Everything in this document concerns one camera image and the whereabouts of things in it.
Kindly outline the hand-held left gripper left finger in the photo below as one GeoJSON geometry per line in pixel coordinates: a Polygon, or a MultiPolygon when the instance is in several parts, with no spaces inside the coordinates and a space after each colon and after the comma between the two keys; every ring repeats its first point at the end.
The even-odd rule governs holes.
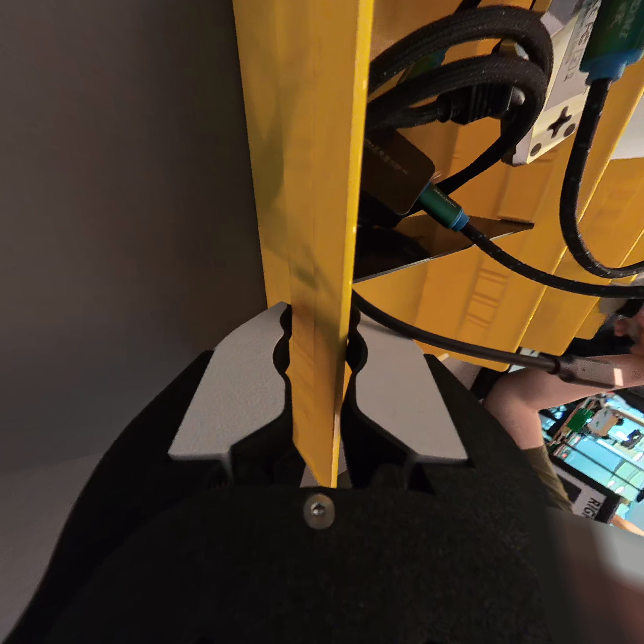
{"type": "Polygon", "coordinates": [[[274,363],[284,337],[279,302],[219,342],[168,449],[174,461],[220,461],[232,468],[232,448],[285,410],[286,384],[274,363]]]}

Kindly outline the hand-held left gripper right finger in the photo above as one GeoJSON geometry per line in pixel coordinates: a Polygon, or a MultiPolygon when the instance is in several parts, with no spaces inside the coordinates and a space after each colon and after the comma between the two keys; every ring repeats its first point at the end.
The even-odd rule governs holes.
{"type": "Polygon", "coordinates": [[[469,458],[423,350],[352,310],[342,446],[352,487],[431,487],[426,466],[469,458]]]}

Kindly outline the dark grey hdmi switch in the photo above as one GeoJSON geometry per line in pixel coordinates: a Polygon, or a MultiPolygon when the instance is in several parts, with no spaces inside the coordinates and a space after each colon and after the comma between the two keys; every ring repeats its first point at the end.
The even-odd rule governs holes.
{"type": "Polygon", "coordinates": [[[398,216],[412,207],[436,172],[431,158],[395,129],[364,137],[361,191],[398,216]]]}

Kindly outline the yellow plastic storage bin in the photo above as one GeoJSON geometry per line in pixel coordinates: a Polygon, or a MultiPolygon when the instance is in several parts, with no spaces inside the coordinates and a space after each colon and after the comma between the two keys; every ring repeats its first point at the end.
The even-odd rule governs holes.
{"type": "MultiPolygon", "coordinates": [[[[251,152],[254,198],[268,305],[292,305],[294,439],[313,477],[336,487],[340,408],[350,299],[368,63],[423,23],[452,13],[459,1],[233,1],[251,152]]],[[[613,86],[600,125],[582,208],[597,215],[608,177],[643,161],[609,159],[643,92],[643,61],[613,86]]],[[[493,125],[427,125],[403,131],[447,175],[494,140],[493,125]]],[[[455,193],[470,216],[532,220],[535,230],[501,245],[523,261],[582,277],[556,224],[571,142],[531,167],[501,163],[455,193]]],[[[361,293],[390,314],[463,340],[514,350],[562,353],[569,337],[589,335],[595,299],[557,294],[496,267],[477,249],[379,278],[361,293]]]]}

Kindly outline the person's right forearm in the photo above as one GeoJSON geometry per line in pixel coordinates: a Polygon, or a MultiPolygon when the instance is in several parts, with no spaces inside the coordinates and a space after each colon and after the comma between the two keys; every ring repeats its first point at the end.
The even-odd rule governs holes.
{"type": "Polygon", "coordinates": [[[643,385],[643,356],[603,356],[615,384],[566,382],[556,375],[525,368],[501,378],[484,400],[485,409],[516,445],[529,454],[547,455],[539,412],[621,388],[643,385]]]}

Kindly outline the silver hdmi adapter box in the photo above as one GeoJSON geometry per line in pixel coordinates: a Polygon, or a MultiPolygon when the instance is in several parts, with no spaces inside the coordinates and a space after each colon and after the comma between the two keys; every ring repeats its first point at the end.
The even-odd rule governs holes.
{"type": "Polygon", "coordinates": [[[541,21],[551,37],[552,74],[545,103],[526,136],[503,162],[527,165],[575,133],[589,91],[580,64],[601,1],[550,1],[541,21]]]}

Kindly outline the black bin divider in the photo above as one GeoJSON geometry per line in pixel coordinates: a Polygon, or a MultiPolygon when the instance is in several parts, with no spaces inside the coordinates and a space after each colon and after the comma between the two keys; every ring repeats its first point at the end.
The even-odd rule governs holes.
{"type": "Polygon", "coordinates": [[[446,229],[418,212],[396,227],[362,227],[356,238],[355,283],[420,265],[473,245],[462,232],[446,229]]]}

